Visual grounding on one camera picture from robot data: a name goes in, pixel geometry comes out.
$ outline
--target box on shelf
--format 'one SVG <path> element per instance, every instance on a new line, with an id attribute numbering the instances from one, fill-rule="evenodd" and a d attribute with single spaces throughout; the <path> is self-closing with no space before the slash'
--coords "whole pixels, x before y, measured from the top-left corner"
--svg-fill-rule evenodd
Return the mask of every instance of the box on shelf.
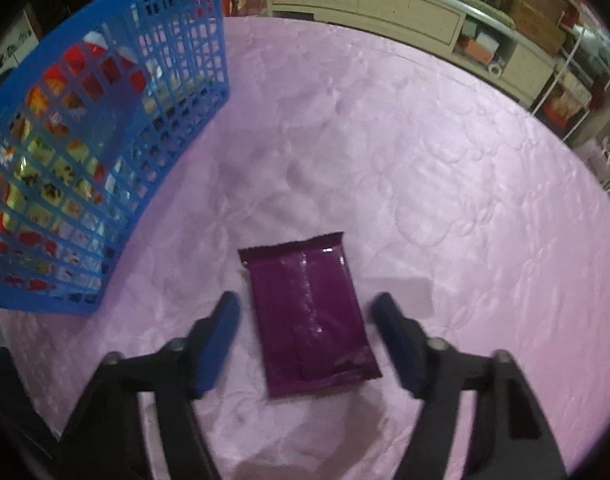
<path id="1" fill-rule="evenodd" d="M 538 10 L 520 0 L 513 0 L 508 15 L 516 24 L 516 31 L 540 46 L 550 56 L 559 53 L 565 41 L 565 32 Z"/>
<path id="2" fill-rule="evenodd" d="M 471 38 L 461 38 L 459 44 L 467 56 L 483 63 L 483 65 L 487 65 L 494 57 L 493 52 L 488 51 L 482 44 Z"/>
<path id="3" fill-rule="evenodd" d="M 572 72 L 566 71 L 560 78 L 560 83 L 583 106 L 589 105 L 589 102 L 592 100 L 592 93 Z"/>
<path id="4" fill-rule="evenodd" d="M 485 32 L 479 32 L 479 35 L 476 38 L 476 42 L 479 43 L 485 50 L 491 52 L 492 54 L 496 54 L 500 43 L 496 41 L 492 36 L 486 34 Z"/>

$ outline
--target quilted pattern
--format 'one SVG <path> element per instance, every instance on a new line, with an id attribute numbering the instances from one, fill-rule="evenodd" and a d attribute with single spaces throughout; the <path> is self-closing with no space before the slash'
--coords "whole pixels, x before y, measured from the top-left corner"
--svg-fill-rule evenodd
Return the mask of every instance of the quilted pattern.
<path id="1" fill-rule="evenodd" d="M 98 314 L 0 312 L 40 413 L 62 428 L 105 352 L 153 351 L 231 289 L 242 326 L 195 403 L 224 478 L 389 480 L 419 402 L 375 328 L 382 380 L 267 401 L 237 257 L 342 230 L 362 306 L 390 290 L 463 351 L 509 349 L 578 463 L 610 419 L 610 201 L 589 171 L 518 105 L 414 48 L 278 19 L 229 19 L 226 37 L 231 100 L 150 204 Z"/>

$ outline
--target snack wrapper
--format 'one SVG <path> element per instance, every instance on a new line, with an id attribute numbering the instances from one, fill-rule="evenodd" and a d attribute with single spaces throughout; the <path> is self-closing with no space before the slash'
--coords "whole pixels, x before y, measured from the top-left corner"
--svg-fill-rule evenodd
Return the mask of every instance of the snack wrapper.
<path id="1" fill-rule="evenodd" d="M 239 251 L 249 271 L 270 397 L 381 377 L 342 237 Z"/>

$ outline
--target blue container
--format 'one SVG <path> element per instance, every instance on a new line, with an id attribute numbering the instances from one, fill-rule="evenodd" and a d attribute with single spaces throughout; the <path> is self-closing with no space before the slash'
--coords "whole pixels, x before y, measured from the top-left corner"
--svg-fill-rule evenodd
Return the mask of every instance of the blue container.
<path id="1" fill-rule="evenodd" d="M 0 88 L 0 307 L 91 314 L 229 96 L 223 0 L 96 0 Z"/>

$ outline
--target sealed edge of wrapper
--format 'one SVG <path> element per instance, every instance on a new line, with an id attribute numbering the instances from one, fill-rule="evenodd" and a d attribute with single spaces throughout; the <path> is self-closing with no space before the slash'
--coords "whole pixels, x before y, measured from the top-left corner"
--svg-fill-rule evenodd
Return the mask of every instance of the sealed edge of wrapper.
<path id="1" fill-rule="evenodd" d="M 240 262 L 244 267 L 250 260 L 264 260 L 292 254 L 294 251 L 336 247 L 343 240 L 343 232 L 314 236 L 300 242 L 285 242 L 272 246 L 256 246 L 239 249 Z"/>

